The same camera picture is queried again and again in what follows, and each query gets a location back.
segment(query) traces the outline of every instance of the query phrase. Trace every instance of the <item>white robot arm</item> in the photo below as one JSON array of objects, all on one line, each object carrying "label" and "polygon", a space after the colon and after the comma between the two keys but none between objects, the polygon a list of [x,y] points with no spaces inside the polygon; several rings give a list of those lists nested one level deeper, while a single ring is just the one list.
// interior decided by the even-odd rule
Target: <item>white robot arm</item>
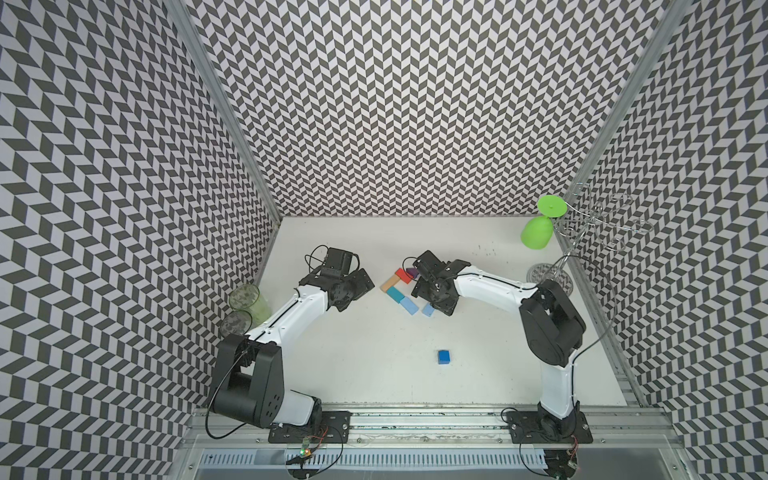
[{"label": "white robot arm", "polygon": [[[319,400],[283,387],[282,352],[289,352],[308,325],[331,306],[342,311],[372,289],[365,270],[349,273],[353,256],[329,249],[323,265],[305,276],[291,299],[266,322],[245,336],[222,341],[212,382],[219,387],[209,396],[211,411],[262,428],[319,428]],[[414,266],[420,277],[412,295],[427,299],[446,315],[453,314],[460,296],[519,312],[528,346],[542,364],[538,411],[522,416],[535,419],[535,424],[521,421],[518,441],[531,442],[531,434],[538,435],[536,442],[560,442],[573,435],[584,419],[573,396],[572,360],[586,326],[562,288],[552,280],[538,285],[507,280],[462,260],[443,263],[430,251]],[[238,368],[251,364],[252,376]]]},{"label": "white robot arm", "polygon": [[[490,303],[505,312],[516,314],[523,301],[537,291],[535,283],[520,283],[492,275],[470,265],[458,272],[453,283],[460,296]],[[571,372],[576,349],[564,366],[541,363],[541,407],[559,419],[566,419],[574,408]]]}]

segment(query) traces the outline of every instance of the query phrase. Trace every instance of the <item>patterned wallpaper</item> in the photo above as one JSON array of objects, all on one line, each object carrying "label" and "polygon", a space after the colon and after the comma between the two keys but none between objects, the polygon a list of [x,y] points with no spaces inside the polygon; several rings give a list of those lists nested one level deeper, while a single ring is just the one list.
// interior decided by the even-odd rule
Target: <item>patterned wallpaper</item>
[{"label": "patterned wallpaper", "polygon": [[766,21],[765,2],[694,2],[594,176],[636,195],[615,218],[655,222],[625,253],[601,231],[584,266],[707,479],[768,478]]},{"label": "patterned wallpaper", "polygon": [[159,0],[0,2],[0,478],[167,470],[254,191]]},{"label": "patterned wallpaper", "polygon": [[535,211],[667,3],[187,0],[285,215]]}]

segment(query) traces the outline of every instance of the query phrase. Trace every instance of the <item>wooden block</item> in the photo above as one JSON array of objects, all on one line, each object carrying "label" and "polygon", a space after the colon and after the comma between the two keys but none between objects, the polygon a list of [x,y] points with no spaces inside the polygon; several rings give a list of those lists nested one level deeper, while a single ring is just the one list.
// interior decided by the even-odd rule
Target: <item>wooden block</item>
[{"label": "wooden block", "polygon": [[402,268],[398,268],[395,272],[395,275],[399,276],[400,280],[405,283],[411,283],[411,280],[413,280],[413,278],[411,278],[411,276],[408,275]]},{"label": "wooden block", "polygon": [[386,282],[384,282],[383,285],[381,285],[382,291],[386,293],[386,291],[389,290],[391,286],[395,286],[395,283],[398,283],[399,281],[400,281],[399,276],[392,275],[392,277],[389,280],[387,280]]},{"label": "wooden block", "polygon": [[394,286],[391,286],[389,290],[386,291],[386,294],[392,297],[392,300],[395,300],[397,303],[401,303],[402,300],[406,297],[402,294],[400,290],[397,290]]}]

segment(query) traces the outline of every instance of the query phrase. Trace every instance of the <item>clear plastic cup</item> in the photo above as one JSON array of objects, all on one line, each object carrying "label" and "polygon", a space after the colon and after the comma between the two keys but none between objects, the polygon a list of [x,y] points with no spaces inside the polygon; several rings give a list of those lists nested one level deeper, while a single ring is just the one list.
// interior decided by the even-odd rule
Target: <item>clear plastic cup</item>
[{"label": "clear plastic cup", "polygon": [[256,328],[272,316],[266,298],[261,295],[259,287],[252,283],[239,286],[230,293],[230,306],[232,310],[245,310],[250,313],[253,321],[250,328]]},{"label": "clear plastic cup", "polygon": [[250,312],[247,310],[235,310],[219,322],[219,337],[225,339],[233,333],[235,335],[243,335],[252,328],[252,325],[253,321],[250,317]]}]

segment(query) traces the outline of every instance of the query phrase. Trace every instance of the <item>red block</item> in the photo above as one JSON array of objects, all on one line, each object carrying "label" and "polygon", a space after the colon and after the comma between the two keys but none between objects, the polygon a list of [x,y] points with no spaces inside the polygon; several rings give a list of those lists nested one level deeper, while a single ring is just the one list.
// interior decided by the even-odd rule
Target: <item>red block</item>
[{"label": "red block", "polygon": [[411,283],[411,280],[413,280],[413,278],[411,278],[410,275],[404,272],[402,268],[398,268],[397,271],[395,272],[395,275],[399,276],[400,280],[402,280],[405,283]]}]

